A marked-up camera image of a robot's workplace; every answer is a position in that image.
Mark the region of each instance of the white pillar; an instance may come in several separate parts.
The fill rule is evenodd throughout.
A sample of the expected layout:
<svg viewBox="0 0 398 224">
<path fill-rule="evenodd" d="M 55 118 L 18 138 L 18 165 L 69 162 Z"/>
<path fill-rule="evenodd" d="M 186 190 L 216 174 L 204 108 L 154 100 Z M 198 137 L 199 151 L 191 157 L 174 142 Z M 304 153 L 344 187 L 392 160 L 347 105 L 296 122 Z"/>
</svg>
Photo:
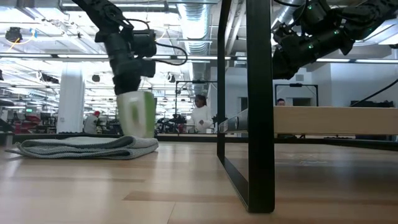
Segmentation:
<svg viewBox="0 0 398 224">
<path fill-rule="evenodd" d="M 57 133 L 83 131 L 85 80 L 81 63 L 64 62 L 61 76 Z"/>
</svg>

